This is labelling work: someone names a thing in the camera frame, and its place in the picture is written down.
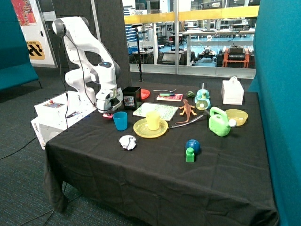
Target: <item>crumpled paper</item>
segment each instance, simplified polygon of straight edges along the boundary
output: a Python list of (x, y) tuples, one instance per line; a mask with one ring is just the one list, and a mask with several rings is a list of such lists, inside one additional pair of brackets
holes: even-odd
[(132, 150), (136, 147), (136, 138), (131, 135), (125, 135), (119, 139), (121, 146), (127, 150)]

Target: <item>yellow cup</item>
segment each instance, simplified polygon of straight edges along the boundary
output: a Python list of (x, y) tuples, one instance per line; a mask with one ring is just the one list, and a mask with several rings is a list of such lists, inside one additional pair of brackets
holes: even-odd
[(146, 113), (146, 121), (149, 130), (157, 130), (160, 125), (160, 113), (156, 111)]

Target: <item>door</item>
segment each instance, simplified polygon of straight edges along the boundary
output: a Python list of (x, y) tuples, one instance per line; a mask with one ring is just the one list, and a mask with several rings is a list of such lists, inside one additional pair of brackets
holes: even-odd
[(31, 64), (37, 67), (57, 67), (45, 23), (36, 0), (11, 0), (23, 35)]

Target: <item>orange dinosaur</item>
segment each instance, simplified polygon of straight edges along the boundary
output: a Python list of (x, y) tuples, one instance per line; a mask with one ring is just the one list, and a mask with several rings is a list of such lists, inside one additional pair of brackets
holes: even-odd
[(191, 106), (188, 104), (188, 100), (183, 99), (183, 103), (184, 106), (183, 107), (179, 107), (180, 109), (184, 109), (182, 113), (180, 113), (180, 115), (184, 115), (184, 113), (186, 113), (187, 115), (187, 120), (186, 121), (180, 121), (180, 122), (176, 122), (176, 124), (178, 123), (186, 123), (189, 121), (190, 118), (190, 113), (192, 113), (193, 115), (197, 115), (196, 113), (193, 112), (192, 108), (195, 108), (195, 106)]

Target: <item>blue ball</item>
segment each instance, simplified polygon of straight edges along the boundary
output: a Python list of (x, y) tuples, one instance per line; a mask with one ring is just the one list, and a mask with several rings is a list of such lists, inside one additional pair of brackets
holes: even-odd
[(185, 150), (187, 150), (187, 148), (189, 148), (189, 147), (193, 148), (194, 154), (200, 154), (201, 145), (197, 140), (192, 139), (192, 140), (187, 141), (186, 145), (185, 145)]

